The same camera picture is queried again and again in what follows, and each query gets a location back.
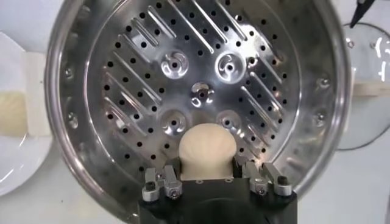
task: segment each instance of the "white plate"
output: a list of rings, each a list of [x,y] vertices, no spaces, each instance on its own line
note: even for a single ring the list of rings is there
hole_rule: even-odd
[[[23,48],[0,32],[0,92],[26,92],[23,54]],[[0,196],[22,185],[37,171],[51,142],[51,137],[0,136]]]

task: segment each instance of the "dough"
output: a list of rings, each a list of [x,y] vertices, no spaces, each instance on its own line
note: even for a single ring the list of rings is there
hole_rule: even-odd
[[[217,124],[200,124],[189,129],[179,144],[182,180],[210,180],[233,177],[232,159],[236,141]]]
[[[0,93],[0,136],[23,137],[28,132],[23,93]]]

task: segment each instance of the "stainless steel pot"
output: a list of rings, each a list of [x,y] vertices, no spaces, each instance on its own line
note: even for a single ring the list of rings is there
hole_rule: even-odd
[[[145,168],[204,122],[303,195],[342,134],[349,68],[325,0],[73,0],[52,32],[46,103],[79,183],[136,223]]]

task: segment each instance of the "white table surface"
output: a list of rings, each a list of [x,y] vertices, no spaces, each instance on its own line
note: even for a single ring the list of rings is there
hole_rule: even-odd
[[[44,52],[61,2],[0,0],[0,30],[28,51]],[[349,22],[355,1],[334,2],[342,21]],[[378,0],[365,20],[374,19],[377,26],[390,31],[386,12],[390,12],[390,2]],[[300,201],[299,223],[384,224],[390,194],[389,146],[390,132],[364,149],[336,153]],[[85,193],[61,160],[58,147],[53,148],[26,184],[0,198],[0,223],[122,223]]]

